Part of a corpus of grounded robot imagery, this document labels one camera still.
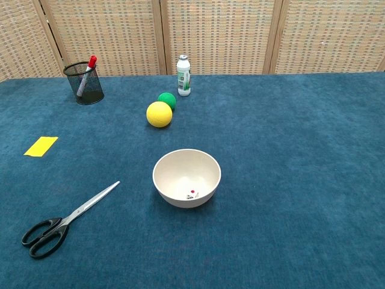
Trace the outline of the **red capped white marker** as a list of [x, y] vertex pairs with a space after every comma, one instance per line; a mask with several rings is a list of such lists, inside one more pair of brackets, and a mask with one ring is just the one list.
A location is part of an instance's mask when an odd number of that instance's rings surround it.
[[87, 78], [90, 75], [90, 72], [94, 69], [94, 67], [96, 65], [96, 61], [97, 61], [97, 57], [95, 55], [92, 55], [89, 59], [88, 64], [87, 64], [87, 68], [85, 70], [85, 73], [82, 76], [82, 80], [81, 80], [81, 83], [79, 85], [78, 91], [76, 92], [76, 95], [79, 98], [82, 96], [82, 94], [84, 92], [85, 86], [87, 84]]

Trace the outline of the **woven folding screen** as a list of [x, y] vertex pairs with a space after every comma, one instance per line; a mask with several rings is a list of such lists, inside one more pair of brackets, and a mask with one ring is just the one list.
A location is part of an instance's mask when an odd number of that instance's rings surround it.
[[385, 72], [385, 0], [0, 0], [0, 82], [56, 77]]

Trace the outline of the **cream white bowl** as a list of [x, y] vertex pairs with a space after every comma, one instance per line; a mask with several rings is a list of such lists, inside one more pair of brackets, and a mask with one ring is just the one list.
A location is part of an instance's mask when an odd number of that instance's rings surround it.
[[152, 172], [153, 184], [160, 196], [178, 208], [205, 204], [221, 181], [217, 160], [197, 149], [178, 149], [161, 157]]

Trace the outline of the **blue table mat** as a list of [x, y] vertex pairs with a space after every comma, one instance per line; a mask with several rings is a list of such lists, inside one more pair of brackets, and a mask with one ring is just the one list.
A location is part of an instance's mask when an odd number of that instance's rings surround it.
[[[0, 82], [0, 289], [385, 289], [385, 72], [194, 75], [171, 125], [146, 109], [175, 76]], [[58, 137], [42, 157], [24, 153]], [[215, 194], [178, 208], [157, 161], [197, 149]], [[21, 239], [120, 184], [33, 259]]]

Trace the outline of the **black mesh pen holder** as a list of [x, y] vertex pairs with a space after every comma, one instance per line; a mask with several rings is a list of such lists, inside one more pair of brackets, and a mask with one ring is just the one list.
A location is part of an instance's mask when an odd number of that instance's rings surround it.
[[73, 95], [75, 96], [77, 103], [81, 105], [95, 104], [104, 98], [104, 93], [99, 81], [96, 65], [87, 78], [87, 84], [82, 96], [80, 98], [77, 97], [76, 92], [78, 91], [82, 76], [87, 68], [87, 64], [87, 61], [81, 61], [70, 64], [63, 69], [63, 73], [66, 75], [69, 81]]

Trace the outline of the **black handled scissors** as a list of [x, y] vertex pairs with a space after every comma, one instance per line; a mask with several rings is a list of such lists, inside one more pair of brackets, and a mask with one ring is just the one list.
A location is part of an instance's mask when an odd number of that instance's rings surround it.
[[[93, 196], [91, 199], [83, 203], [80, 207], [75, 209], [69, 216], [65, 218], [61, 218], [61, 217], [50, 218], [40, 223], [37, 223], [32, 228], [30, 228], [26, 233], [24, 233], [21, 239], [22, 245], [29, 248], [30, 257], [33, 259], [43, 259], [49, 256], [50, 254], [54, 253], [65, 240], [67, 233], [69, 231], [69, 224], [75, 219], [77, 219], [79, 216], [84, 214], [92, 206], [97, 204], [107, 194], [112, 192], [119, 184], [120, 184], [120, 181], [113, 183], [112, 185], [110, 185], [109, 187], [102, 190], [101, 192]], [[34, 231], [44, 226], [47, 226], [47, 229], [45, 231], [41, 232], [33, 240], [30, 240], [30, 241], [28, 240], [29, 236]], [[46, 245], [56, 237], [58, 237], [58, 241], [52, 248], [50, 248], [46, 252], [37, 253], [39, 249], [41, 249], [44, 245]]]

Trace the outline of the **yellow sticky note pad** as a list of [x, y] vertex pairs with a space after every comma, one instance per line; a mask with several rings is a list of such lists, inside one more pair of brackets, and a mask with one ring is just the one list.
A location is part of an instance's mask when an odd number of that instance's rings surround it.
[[30, 157], [42, 157], [51, 146], [58, 140], [58, 137], [41, 136], [39, 139], [24, 153]]

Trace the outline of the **green ball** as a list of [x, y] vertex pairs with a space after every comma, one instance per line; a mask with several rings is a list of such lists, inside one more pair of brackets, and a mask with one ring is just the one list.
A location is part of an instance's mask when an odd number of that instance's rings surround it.
[[173, 111], [176, 106], [176, 97], [169, 92], [163, 92], [158, 96], [158, 101], [165, 102]]

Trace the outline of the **yellow ball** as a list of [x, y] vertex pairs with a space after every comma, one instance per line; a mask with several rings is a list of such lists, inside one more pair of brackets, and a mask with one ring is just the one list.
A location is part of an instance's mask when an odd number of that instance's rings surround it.
[[154, 127], [163, 128], [170, 124], [173, 112], [168, 104], [161, 101], [151, 103], [146, 110], [147, 121]]

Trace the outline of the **small white plastic bottle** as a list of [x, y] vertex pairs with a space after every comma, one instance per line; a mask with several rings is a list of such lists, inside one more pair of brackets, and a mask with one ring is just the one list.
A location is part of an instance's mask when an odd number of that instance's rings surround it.
[[187, 55], [180, 55], [177, 62], [177, 81], [178, 81], [178, 94], [180, 96], [189, 96], [191, 93], [190, 87], [190, 63]]

